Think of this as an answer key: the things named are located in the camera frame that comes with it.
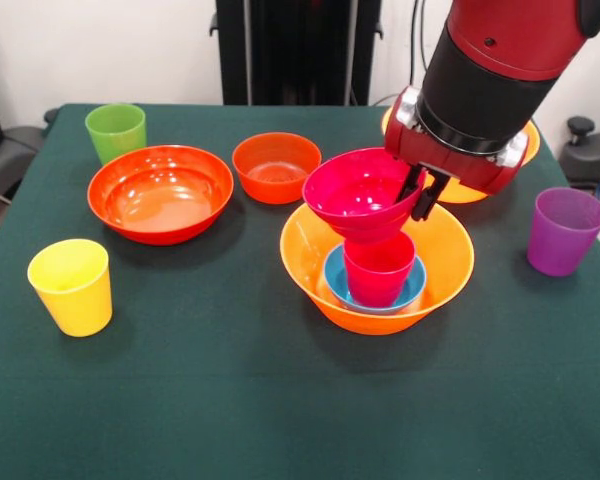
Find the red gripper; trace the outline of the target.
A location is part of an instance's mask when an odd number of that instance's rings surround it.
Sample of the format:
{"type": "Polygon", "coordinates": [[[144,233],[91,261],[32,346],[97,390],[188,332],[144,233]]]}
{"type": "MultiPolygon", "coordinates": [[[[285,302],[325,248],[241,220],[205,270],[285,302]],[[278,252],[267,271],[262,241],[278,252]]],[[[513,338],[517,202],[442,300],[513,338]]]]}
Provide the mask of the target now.
{"type": "Polygon", "coordinates": [[[450,177],[473,190],[494,195],[518,173],[529,147],[529,135],[520,131],[504,147],[479,155],[457,149],[429,132],[420,120],[417,101],[420,90],[406,87],[398,96],[384,133],[385,149],[411,165],[400,187],[396,203],[416,203],[411,212],[414,221],[426,220],[450,177]],[[425,168],[433,182],[422,190],[425,168]]]}

